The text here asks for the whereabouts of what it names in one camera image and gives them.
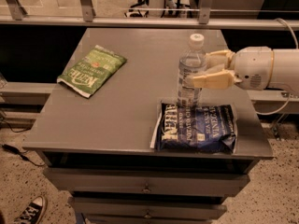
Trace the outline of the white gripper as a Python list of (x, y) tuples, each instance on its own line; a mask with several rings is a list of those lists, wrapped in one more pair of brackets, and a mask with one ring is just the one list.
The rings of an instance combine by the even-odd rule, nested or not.
[(248, 47), (236, 54), (229, 50), (217, 50), (206, 54), (206, 67), (222, 65), (232, 70), (201, 75), (192, 78), (195, 88), (227, 89), (234, 84), (244, 90), (264, 90), (270, 80), (273, 67), (273, 51), (268, 47)]

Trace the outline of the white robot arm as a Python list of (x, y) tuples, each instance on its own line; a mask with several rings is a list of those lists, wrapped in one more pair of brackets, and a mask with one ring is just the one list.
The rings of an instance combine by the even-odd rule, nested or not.
[(188, 78), (193, 87), (221, 90), (236, 85), (243, 90), (299, 94), (299, 49), (225, 49), (208, 53), (206, 64), (206, 71)]

